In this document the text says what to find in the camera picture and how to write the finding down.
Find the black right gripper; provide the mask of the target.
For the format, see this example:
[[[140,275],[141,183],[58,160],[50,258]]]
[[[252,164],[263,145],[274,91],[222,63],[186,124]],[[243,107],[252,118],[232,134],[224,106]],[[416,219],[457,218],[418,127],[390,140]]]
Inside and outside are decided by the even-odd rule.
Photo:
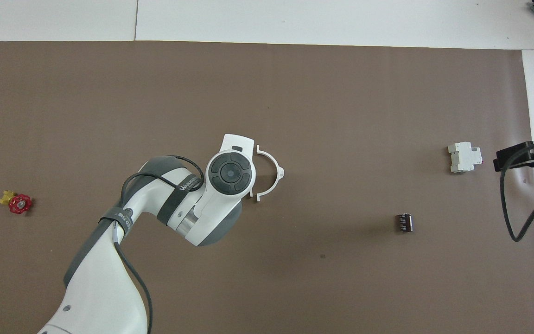
[[[520,144],[496,152],[494,170],[500,173],[506,169],[531,167],[534,168],[534,142],[525,141]]]

